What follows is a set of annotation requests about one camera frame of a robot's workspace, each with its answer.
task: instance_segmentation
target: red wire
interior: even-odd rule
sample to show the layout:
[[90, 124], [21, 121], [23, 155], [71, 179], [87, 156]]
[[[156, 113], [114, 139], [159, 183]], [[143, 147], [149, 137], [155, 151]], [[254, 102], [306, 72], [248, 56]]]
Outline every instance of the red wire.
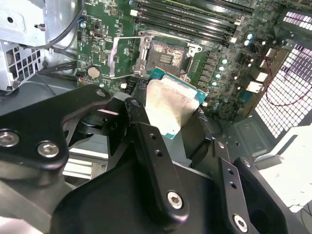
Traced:
[[273, 106], [291, 106], [291, 105], [294, 105], [294, 104], [296, 104], [296, 103], [298, 103], [300, 100], [302, 100], [306, 95], [308, 95], [308, 93], [311, 91], [311, 89], [312, 89], [312, 85], [311, 85], [311, 87], [310, 87], [310, 89], [304, 94], [304, 95], [302, 95], [301, 97], [299, 97], [296, 101], [294, 101], [294, 102], [291, 102], [291, 103], [287, 103], [287, 104], [275, 104], [275, 103], [273, 103], [270, 99], [269, 99], [269, 97], [268, 97], [268, 89], [269, 89], [269, 86], [272, 84], [272, 82], [273, 82], [273, 80], [274, 80], [274, 77], [273, 77], [273, 73], [272, 73], [272, 70], [271, 70], [271, 67], [269, 66], [269, 63], [268, 63], [268, 61], [267, 61], [267, 57], [266, 56], [263, 56], [264, 57], [264, 60], [265, 60], [265, 62], [266, 62], [266, 64], [267, 64], [267, 67], [269, 68], [269, 70], [270, 70], [270, 75], [271, 75], [271, 81], [269, 82], [269, 84], [268, 84], [268, 86], [267, 86], [267, 88], [266, 88], [266, 90], [265, 90], [265, 96], [266, 96], [266, 99], [267, 99], [267, 102], [269, 103], [269, 104], [271, 104], [271, 105], [273, 105]]

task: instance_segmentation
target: motherboard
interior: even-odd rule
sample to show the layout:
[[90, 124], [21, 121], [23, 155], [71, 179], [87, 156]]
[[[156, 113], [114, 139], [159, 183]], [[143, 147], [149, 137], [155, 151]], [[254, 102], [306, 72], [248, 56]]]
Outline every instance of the motherboard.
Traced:
[[283, 9], [273, 0], [87, 0], [79, 85], [128, 93], [159, 67], [208, 93], [207, 116], [233, 120], [263, 89]]

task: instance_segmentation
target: green circuit board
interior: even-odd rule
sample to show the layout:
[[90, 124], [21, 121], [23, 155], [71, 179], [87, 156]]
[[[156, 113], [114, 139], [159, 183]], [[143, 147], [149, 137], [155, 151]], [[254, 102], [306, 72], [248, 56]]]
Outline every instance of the green circuit board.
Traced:
[[[202, 47], [202, 51], [195, 54], [188, 72], [190, 84], [209, 94], [208, 105], [204, 108], [206, 115], [232, 120], [237, 110], [252, 98], [253, 94], [249, 94], [245, 90], [245, 83], [249, 79], [248, 73], [252, 67], [256, 66], [258, 60], [261, 60], [261, 51], [268, 48], [278, 50], [278, 46], [273, 44], [275, 40], [273, 26], [284, 6], [273, 0], [232, 1], [252, 9], [251, 14], [245, 14], [230, 8], [220, 10], [213, 4], [207, 7], [203, 5], [204, 2], [195, 0], [87, 0], [84, 14], [86, 25], [81, 27], [78, 32], [79, 84], [95, 83], [111, 94], [122, 90], [121, 84], [127, 83], [129, 77], [118, 79], [110, 77], [108, 65], [114, 38], [138, 36], [138, 33], [144, 30], [165, 32], [191, 39], [192, 43]], [[152, 9], [151, 13], [148, 10], [143, 10], [145, 5], [146, 9]], [[233, 29], [223, 30], [224, 32], [213, 31], [212, 36], [207, 39], [203, 36], [207, 34], [198, 36], [196, 30], [189, 33], [193, 29], [191, 26], [182, 28], [177, 24], [169, 24], [158, 16], [155, 16], [157, 20], [149, 18], [149, 15], [152, 16], [155, 10], [159, 10], [159, 6], [165, 5], [180, 9], [181, 14], [194, 12], [200, 17], [218, 18], [221, 22], [220, 27], [232, 27]], [[131, 16], [131, 10], [142, 11], [141, 17], [138, 19]], [[257, 51], [244, 44], [248, 34], [253, 35], [252, 44]], [[154, 37], [154, 39], [169, 45], [186, 46], [185, 42], [176, 39], [162, 37]], [[114, 56], [115, 77], [132, 75], [131, 80], [142, 78], [137, 75], [133, 76], [133, 67], [139, 56], [139, 42], [140, 39], [119, 40]], [[248, 58], [254, 59], [255, 62], [252, 66], [248, 65]], [[93, 69], [93, 73], [89, 73], [90, 67], [96, 67], [96, 70]], [[128, 92], [129, 88], [131, 88], [131, 84], [128, 83], [127, 89], [123, 91]]]

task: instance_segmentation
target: ventilation grille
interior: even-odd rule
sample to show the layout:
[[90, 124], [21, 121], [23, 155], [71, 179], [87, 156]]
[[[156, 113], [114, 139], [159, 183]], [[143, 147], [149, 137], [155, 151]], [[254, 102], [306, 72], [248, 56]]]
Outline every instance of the ventilation grille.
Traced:
[[274, 106], [267, 102], [264, 95], [255, 108], [275, 138], [297, 126], [312, 109], [311, 80], [312, 51], [296, 45], [269, 86], [268, 99], [283, 105], [296, 102], [310, 91], [289, 106]]
[[39, 70], [40, 57], [40, 50], [23, 49], [18, 46], [6, 52], [9, 72], [19, 85]]
[[283, 21], [312, 31], [312, 18], [309, 16], [289, 11], [283, 18]]

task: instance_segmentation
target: perforated metal panel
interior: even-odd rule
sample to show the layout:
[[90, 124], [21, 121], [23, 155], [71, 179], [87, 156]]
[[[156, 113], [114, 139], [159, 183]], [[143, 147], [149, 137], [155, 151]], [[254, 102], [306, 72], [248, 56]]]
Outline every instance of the perforated metal panel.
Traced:
[[284, 22], [312, 31], [312, 18], [297, 12], [289, 11], [283, 18]]
[[270, 104], [264, 95], [255, 108], [275, 138], [297, 126], [312, 109], [311, 81], [312, 51], [297, 44], [268, 88], [268, 99], [283, 106]]
[[17, 89], [41, 70], [43, 57], [42, 50], [25, 49], [0, 40], [0, 90]]

